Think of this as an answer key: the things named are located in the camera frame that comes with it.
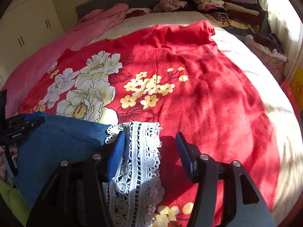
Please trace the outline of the left hand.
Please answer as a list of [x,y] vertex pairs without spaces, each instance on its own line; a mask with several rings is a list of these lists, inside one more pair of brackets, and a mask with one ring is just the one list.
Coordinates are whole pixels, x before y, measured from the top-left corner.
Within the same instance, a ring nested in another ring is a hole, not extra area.
[[1,179],[5,182],[18,174],[16,159],[18,157],[17,147],[14,145],[1,147]]

